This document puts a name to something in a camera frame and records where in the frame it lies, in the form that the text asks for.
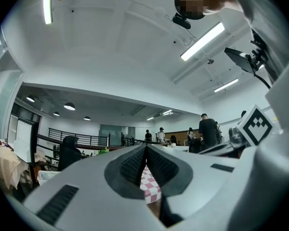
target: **red and white checkered fabric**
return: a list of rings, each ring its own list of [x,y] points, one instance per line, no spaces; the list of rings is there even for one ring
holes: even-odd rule
[[[144,198],[147,204],[161,198],[161,189],[147,166],[145,166],[141,176],[140,189],[144,191]]]

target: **person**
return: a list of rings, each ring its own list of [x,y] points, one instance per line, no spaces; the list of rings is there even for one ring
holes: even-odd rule
[[[287,12],[289,8],[286,8],[283,3],[284,1],[279,5]],[[191,18],[199,18],[201,14],[217,13],[223,8],[243,12],[251,29],[266,44],[266,52],[270,56],[271,64],[265,65],[265,69],[271,82],[274,83],[288,66],[289,24],[272,0],[175,0],[175,6],[180,14]],[[287,47],[276,43],[285,42],[285,39],[287,39]]]
[[[222,135],[221,135],[221,129],[220,129],[220,125],[218,125],[218,122],[216,121],[215,122],[216,125],[217,125],[217,131],[216,131],[216,140],[217,140],[217,144],[220,144],[221,143],[221,138],[222,138]]]
[[[121,132],[121,146],[125,146],[125,139],[123,132]]]
[[[145,134],[145,141],[152,141],[152,134],[149,133],[149,130],[146,130],[146,134]]]
[[[196,136],[194,135],[193,129],[189,128],[188,133],[187,133],[187,141],[188,141],[188,146],[191,143],[191,140],[195,139]]]
[[[203,142],[207,149],[217,145],[216,132],[218,132],[215,121],[208,118],[207,114],[201,115],[202,120],[199,122],[199,133],[203,137]]]
[[[166,142],[166,135],[164,133],[164,128],[159,128],[157,142]]]

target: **man in black shirt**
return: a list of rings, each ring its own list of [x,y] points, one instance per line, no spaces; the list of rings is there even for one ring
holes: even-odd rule
[[[203,137],[203,142],[207,149],[217,145],[216,132],[219,133],[217,125],[213,119],[208,118],[207,114],[201,115],[202,121],[199,122],[199,133]]]
[[[152,134],[149,133],[148,129],[146,130],[145,141],[152,141]]]

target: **office chair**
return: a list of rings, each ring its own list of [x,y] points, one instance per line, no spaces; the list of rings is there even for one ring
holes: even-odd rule
[[[177,138],[174,135],[171,135],[170,142],[175,143],[177,145]]]
[[[81,159],[81,152],[76,148],[77,137],[66,136],[60,145],[58,171],[62,171]]]

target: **black railing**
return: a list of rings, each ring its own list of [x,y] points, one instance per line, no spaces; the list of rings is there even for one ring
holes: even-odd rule
[[[56,130],[53,128],[49,128],[48,137],[63,141],[66,136],[74,136],[78,138],[77,144],[83,145],[96,145],[96,146],[109,146],[110,145],[110,134],[108,137],[103,136],[91,136],[77,133],[64,132],[60,130]]]
[[[159,145],[169,145],[169,143],[162,143],[162,142],[154,142],[154,141],[141,141],[141,140],[135,140],[134,138],[124,138],[124,146],[132,146],[132,145],[138,145],[138,144],[159,144]]]
[[[61,140],[58,140],[58,139],[54,139],[54,138],[50,138],[50,137],[47,137],[47,136],[43,136],[43,135],[40,135],[38,134],[38,139],[40,140],[44,140],[44,141],[48,141],[48,142],[51,142],[53,144],[57,144],[57,145],[61,145],[62,144],[62,141]],[[51,160],[55,160],[55,161],[60,161],[60,158],[59,158],[59,151],[60,151],[60,148],[58,147],[58,149],[51,149],[51,148],[48,148],[44,145],[41,145],[41,144],[37,144],[37,147],[41,147],[43,149],[46,149],[46,150],[49,150],[49,151],[52,151],[54,153],[54,156],[51,157],[51,156],[47,156],[45,155],[46,158],[50,159],[50,163],[47,162],[47,166],[50,166],[50,167],[54,167],[54,168],[58,168],[57,166],[54,166],[51,164]],[[76,145],[76,147],[78,149],[86,149],[86,150],[102,150],[104,149],[104,146],[97,146],[97,145],[81,145],[81,144],[78,144]],[[122,147],[108,147],[109,151],[114,151],[114,150],[118,150],[118,149],[121,149]]]

